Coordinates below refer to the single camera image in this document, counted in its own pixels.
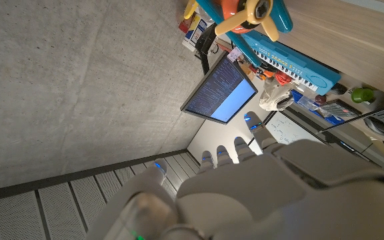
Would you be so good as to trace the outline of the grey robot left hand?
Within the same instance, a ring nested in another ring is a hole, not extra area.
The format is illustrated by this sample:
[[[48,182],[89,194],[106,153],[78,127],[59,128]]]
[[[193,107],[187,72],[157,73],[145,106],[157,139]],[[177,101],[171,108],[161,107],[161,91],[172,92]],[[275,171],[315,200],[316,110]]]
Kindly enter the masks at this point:
[[[384,171],[352,154],[299,140],[279,143],[254,112],[259,142],[240,137],[238,163],[223,146],[205,151],[176,196],[158,159],[108,202],[88,239],[384,239]]]

